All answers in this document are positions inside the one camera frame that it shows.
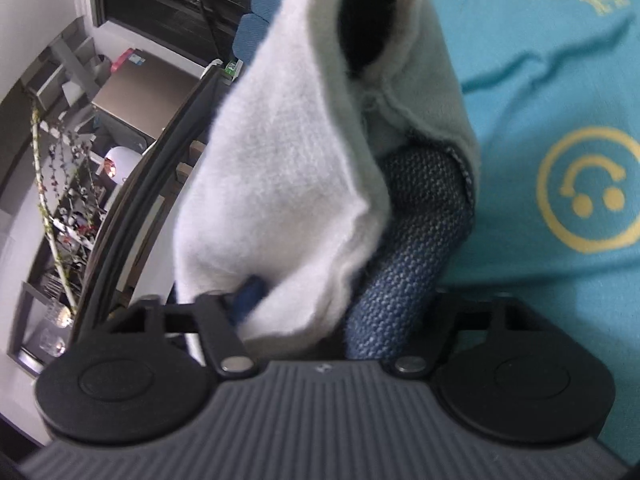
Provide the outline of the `blue fabric chair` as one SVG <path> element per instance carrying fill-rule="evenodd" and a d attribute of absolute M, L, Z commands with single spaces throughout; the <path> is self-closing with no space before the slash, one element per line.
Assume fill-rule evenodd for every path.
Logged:
<path fill-rule="evenodd" d="M 250 12 L 240 19 L 232 51 L 234 56 L 245 65 L 250 65 L 260 43 L 266 38 L 280 3 L 281 0 L 252 0 Z"/>

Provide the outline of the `white fleece garment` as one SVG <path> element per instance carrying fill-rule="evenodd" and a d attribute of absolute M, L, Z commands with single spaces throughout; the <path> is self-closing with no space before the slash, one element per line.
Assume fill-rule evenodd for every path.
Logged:
<path fill-rule="evenodd" d="M 262 291 L 259 359 L 335 334 L 393 360 L 472 228 L 480 144 L 431 0 L 281 0 L 221 103 L 174 234 L 176 295 Z"/>

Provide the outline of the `decorative branch plant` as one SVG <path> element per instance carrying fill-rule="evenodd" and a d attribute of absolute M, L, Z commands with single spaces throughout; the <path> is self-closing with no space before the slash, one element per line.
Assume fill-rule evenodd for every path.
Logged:
<path fill-rule="evenodd" d="M 85 274 L 104 217 L 98 172 L 103 159 L 93 150 L 96 136 L 46 122 L 30 108 L 30 142 L 37 207 L 52 258 L 60 301 L 76 314 Z"/>

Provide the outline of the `black bed frame rail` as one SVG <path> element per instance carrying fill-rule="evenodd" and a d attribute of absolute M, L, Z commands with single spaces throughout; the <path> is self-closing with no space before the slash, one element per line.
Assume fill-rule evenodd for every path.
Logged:
<path fill-rule="evenodd" d="M 221 66 L 206 68 L 186 102 L 122 186 L 89 260 L 71 342 L 106 320 L 130 249 L 156 196 L 174 172 L 183 151 L 209 125 L 221 79 Z"/>

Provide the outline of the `teal patterned bed sheet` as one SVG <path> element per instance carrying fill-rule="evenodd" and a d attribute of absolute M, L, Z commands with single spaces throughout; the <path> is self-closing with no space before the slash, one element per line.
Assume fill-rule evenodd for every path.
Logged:
<path fill-rule="evenodd" d="M 612 372 L 639 459 L 639 0 L 432 0 L 480 140 L 450 288 L 507 292 Z"/>

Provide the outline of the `brown cardboard box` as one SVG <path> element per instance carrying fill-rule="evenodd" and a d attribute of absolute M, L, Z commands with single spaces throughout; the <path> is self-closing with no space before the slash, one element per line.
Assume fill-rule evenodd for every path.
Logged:
<path fill-rule="evenodd" d="M 148 141 L 156 141 L 200 82 L 151 53 L 129 49 L 92 99 L 111 118 Z"/>

